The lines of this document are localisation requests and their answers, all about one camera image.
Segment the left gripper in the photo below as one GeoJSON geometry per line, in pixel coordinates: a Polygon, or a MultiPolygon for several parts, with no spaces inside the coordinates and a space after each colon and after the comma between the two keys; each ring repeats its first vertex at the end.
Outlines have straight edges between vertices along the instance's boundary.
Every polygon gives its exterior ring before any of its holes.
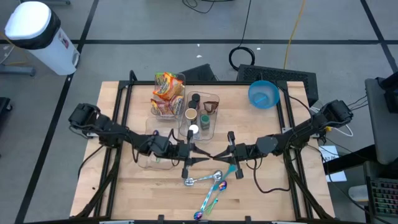
{"type": "Polygon", "coordinates": [[[191,150],[197,154],[203,154],[203,155],[206,155],[206,156],[212,158],[212,156],[209,152],[206,152],[196,146],[193,147],[193,141],[192,141],[193,140],[193,131],[192,130],[188,130],[186,142],[184,140],[175,138],[174,134],[172,135],[172,137],[176,141],[176,145],[174,145],[175,156],[174,156],[173,160],[183,161],[183,168],[182,168],[182,178],[183,179],[188,178],[188,174],[189,174],[188,170],[192,165],[194,165],[198,162],[209,160],[209,158],[207,158],[207,157],[191,158],[190,157],[191,150]]]}

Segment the teal plastic spoon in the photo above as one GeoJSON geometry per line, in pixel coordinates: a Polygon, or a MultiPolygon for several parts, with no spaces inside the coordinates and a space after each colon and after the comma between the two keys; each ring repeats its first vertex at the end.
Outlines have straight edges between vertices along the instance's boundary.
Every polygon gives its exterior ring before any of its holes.
{"type": "Polygon", "coordinates": [[[227,176],[229,176],[233,172],[236,172],[236,170],[237,170],[236,165],[230,164],[228,170],[223,174],[223,178],[221,179],[221,181],[226,180],[227,176]]]}

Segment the clear plastic bin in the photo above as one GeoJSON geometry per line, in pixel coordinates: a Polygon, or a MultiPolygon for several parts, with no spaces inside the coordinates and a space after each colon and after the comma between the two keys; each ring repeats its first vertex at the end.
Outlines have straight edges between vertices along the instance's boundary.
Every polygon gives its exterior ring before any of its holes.
{"type": "Polygon", "coordinates": [[[182,120],[180,122],[180,127],[179,127],[179,134],[186,137],[187,133],[188,133],[188,128],[190,125],[192,125],[191,122],[189,122],[186,117],[185,117],[185,111],[189,108],[188,107],[188,102],[192,100],[192,95],[194,93],[198,93],[200,95],[200,102],[198,103],[198,108],[197,113],[197,122],[195,123],[198,127],[199,127],[199,132],[200,132],[200,138],[199,139],[195,139],[197,141],[210,141],[215,133],[215,127],[216,127],[216,120],[217,120],[217,114],[218,114],[218,108],[220,105],[220,98],[218,95],[216,94],[212,94],[212,93],[205,93],[205,92],[200,92],[200,91],[191,91],[188,93],[186,100],[187,102],[185,103],[185,107],[183,110],[183,114],[182,114],[182,120]],[[204,106],[203,103],[206,101],[218,101],[219,105],[218,108],[216,110],[216,112],[214,114],[209,115],[210,117],[210,128],[207,130],[202,130],[201,126],[200,126],[200,114],[199,111],[200,110],[204,110],[204,106]]]}
{"type": "Polygon", "coordinates": [[[150,100],[151,112],[158,118],[180,120],[185,106],[186,78],[182,73],[157,72],[150,100]]]}
{"type": "MultiPolygon", "coordinates": [[[[180,121],[175,118],[150,117],[146,121],[145,134],[154,134],[157,131],[161,136],[170,136],[169,141],[176,144],[180,140],[179,127],[180,121]]],[[[179,161],[158,158],[153,153],[149,156],[140,155],[138,158],[138,166],[143,169],[172,170],[178,163],[179,161]]]]}

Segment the silver spoon teal patterned handle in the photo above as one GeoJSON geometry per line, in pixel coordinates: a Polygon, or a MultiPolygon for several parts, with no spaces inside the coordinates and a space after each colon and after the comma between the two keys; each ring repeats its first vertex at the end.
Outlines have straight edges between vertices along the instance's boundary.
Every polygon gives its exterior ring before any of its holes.
{"type": "Polygon", "coordinates": [[[207,203],[208,203],[208,201],[209,201],[209,199],[211,197],[211,194],[213,192],[213,188],[221,180],[222,177],[223,177],[223,172],[221,170],[217,170],[212,176],[208,175],[206,177],[202,177],[202,178],[198,179],[198,180],[213,179],[214,182],[213,182],[213,185],[211,186],[211,188],[209,189],[209,191],[208,191],[208,193],[207,193],[207,195],[206,195],[206,197],[205,197],[205,199],[204,199],[199,211],[195,212],[194,215],[193,215],[193,219],[195,221],[200,220],[202,218],[203,212],[205,211],[207,203]]]}
{"type": "Polygon", "coordinates": [[[194,179],[192,177],[189,177],[189,178],[185,179],[184,185],[189,187],[189,186],[193,186],[195,184],[195,182],[198,182],[198,181],[201,181],[201,180],[209,180],[209,179],[216,180],[216,176],[215,175],[208,175],[208,176],[201,177],[201,178],[198,178],[198,179],[194,179]]]}

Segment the white lid spice jar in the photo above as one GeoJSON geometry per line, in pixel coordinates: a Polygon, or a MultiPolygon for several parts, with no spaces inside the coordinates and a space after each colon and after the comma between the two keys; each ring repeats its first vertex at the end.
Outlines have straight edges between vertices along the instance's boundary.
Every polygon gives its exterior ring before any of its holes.
{"type": "Polygon", "coordinates": [[[190,125],[188,129],[193,132],[193,138],[194,139],[199,139],[200,138],[199,127],[196,124],[190,125]]]}

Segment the iridescent rainbow spoon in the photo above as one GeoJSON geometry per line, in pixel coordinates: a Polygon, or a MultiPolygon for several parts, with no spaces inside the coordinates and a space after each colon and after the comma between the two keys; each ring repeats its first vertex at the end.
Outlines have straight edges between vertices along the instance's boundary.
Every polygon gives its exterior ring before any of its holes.
{"type": "Polygon", "coordinates": [[[220,194],[223,193],[226,190],[227,185],[228,185],[227,181],[225,181],[225,180],[221,181],[221,183],[218,185],[218,193],[217,193],[216,197],[214,198],[212,203],[208,206],[208,208],[205,209],[205,214],[206,215],[210,215],[211,214],[214,206],[218,203],[220,194]]]}
{"type": "Polygon", "coordinates": [[[152,153],[155,157],[155,162],[157,164],[159,164],[161,162],[161,158],[159,157],[159,155],[161,155],[161,153],[162,153],[162,145],[161,145],[161,141],[159,139],[158,130],[155,130],[153,132],[151,149],[152,149],[152,153]]]}

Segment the tan lid spice jar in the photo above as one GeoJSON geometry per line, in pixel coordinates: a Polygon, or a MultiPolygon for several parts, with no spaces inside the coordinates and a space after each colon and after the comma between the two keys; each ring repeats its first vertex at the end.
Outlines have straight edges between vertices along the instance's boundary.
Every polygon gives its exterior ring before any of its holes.
{"type": "Polygon", "coordinates": [[[194,109],[194,108],[188,108],[188,109],[185,111],[185,117],[186,117],[186,119],[187,119],[189,122],[191,122],[192,124],[195,124],[195,123],[197,122],[197,116],[198,116],[197,110],[194,109]]]}

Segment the yellow pink ramen packet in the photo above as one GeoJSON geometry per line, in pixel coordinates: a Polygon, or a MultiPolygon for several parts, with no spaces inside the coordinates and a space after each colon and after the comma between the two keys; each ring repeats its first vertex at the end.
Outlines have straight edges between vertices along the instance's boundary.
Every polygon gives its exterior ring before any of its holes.
{"type": "Polygon", "coordinates": [[[180,110],[183,105],[183,101],[184,101],[184,96],[175,95],[172,97],[172,99],[169,101],[169,107],[170,107],[172,114],[174,114],[174,115],[180,114],[180,110]]]}

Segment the red ramen packet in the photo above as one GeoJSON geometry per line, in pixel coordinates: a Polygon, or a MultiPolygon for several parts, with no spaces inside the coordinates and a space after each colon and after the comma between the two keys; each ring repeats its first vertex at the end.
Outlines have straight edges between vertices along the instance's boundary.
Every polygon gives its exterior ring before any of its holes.
{"type": "Polygon", "coordinates": [[[172,110],[170,109],[170,103],[168,101],[156,101],[151,99],[152,108],[157,115],[172,115],[172,110]]]}

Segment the orange yellow ramen packet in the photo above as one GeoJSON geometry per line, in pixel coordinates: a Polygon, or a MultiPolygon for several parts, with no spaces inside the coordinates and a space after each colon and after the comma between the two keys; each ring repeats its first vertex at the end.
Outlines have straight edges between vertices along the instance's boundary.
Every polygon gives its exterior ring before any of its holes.
{"type": "Polygon", "coordinates": [[[170,72],[155,74],[155,90],[153,94],[159,98],[169,101],[175,95],[180,95],[185,89],[183,81],[170,72]]]}

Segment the blue plastic bowl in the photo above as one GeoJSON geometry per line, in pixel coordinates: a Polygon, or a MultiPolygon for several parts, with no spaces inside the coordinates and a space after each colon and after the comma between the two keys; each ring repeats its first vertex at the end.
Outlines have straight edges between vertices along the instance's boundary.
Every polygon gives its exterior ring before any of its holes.
{"type": "Polygon", "coordinates": [[[279,102],[279,90],[269,81],[255,81],[249,86],[248,99],[258,109],[269,109],[279,102]]]}

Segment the black desk beam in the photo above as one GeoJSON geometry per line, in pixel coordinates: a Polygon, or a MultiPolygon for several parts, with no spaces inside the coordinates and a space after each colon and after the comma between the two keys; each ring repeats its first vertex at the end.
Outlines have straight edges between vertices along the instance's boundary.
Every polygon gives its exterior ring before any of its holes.
{"type": "Polygon", "coordinates": [[[356,152],[351,152],[339,158],[332,159],[323,164],[325,173],[333,174],[346,169],[363,165],[364,162],[377,161],[375,145],[364,147],[356,152]]]}

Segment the white computer mouse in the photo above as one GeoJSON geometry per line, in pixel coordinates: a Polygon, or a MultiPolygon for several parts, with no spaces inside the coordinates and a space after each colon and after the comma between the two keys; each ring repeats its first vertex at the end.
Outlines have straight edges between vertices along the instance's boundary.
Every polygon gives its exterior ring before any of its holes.
{"type": "Polygon", "coordinates": [[[366,185],[352,186],[348,189],[348,195],[356,202],[368,202],[368,188],[366,185]]]}

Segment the white trash can black bag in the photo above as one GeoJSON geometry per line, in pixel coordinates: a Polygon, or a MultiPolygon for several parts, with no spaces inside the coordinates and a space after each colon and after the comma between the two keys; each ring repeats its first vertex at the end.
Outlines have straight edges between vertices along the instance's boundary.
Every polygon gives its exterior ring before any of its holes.
{"type": "Polygon", "coordinates": [[[19,4],[4,28],[15,46],[27,50],[57,75],[76,72],[80,53],[61,27],[61,20],[39,1],[19,4]]]}

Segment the black aluminium table frame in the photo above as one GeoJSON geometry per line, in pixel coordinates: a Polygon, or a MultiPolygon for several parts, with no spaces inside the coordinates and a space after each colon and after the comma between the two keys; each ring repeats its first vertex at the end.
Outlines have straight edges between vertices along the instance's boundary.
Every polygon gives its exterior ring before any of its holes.
{"type": "MultiPolygon", "coordinates": [[[[206,84],[186,86],[187,94],[196,90],[216,94],[220,98],[213,138],[207,143],[198,142],[199,148],[212,155],[224,151],[228,146],[228,131],[234,131],[238,144],[254,144],[258,137],[280,132],[276,109],[258,110],[249,103],[249,84],[206,84]]],[[[289,94],[307,105],[303,83],[287,84],[289,94]]],[[[110,117],[113,115],[118,87],[119,81],[103,82],[96,94],[98,99],[93,103],[110,117]]],[[[149,133],[146,127],[148,118],[152,116],[150,98],[153,97],[153,90],[154,84],[135,83],[132,86],[126,126],[138,134],[149,133]]],[[[78,103],[89,102],[78,100],[78,103]]],[[[291,100],[291,104],[296,124],[309,118],[307,110],[300,103],[291,100]]],[[[104,149],[100,150],[82,168],[70,215],[75,216],[81,212],[98,189],[105,153],[104,149]]],[[[302,151],[302,159],[308,189],[326,212],[335,217],[320,153],[306,147],[302,151]]],[[[283,161],[282,156],[276,157],[272,154],[264,158],[262,166],[257,170],[257,179],[263,189],[288,187],[283,161]]],[[[193,214],[200,209],[213,181],[203,180],[192,187],[184,186],[181,178],[182,167],[183,164],[180,163],[171,170],[142,169],[133,161],[130,145],[124,143],[110,218],[138,221],[155,220],[159,215],[164,215],[165,221],[193,220],[193,214]]],[[[204,217],[205,220],[244,221],[246,216],[250,216],[252,221],[295,220],[290,192],[260,193],[253,181],[252,170],[244,162],[241,167],[243,179],[237,180],[233,174],[228,176],[227,189],[218,195],[219,202],[211,214],[204,217]]],[[[189,174],[198,178],[213,174],[216,170],[225,172],[227,168],[228,164],[224,162],[203,161],[193,165],[189,174]]]]}

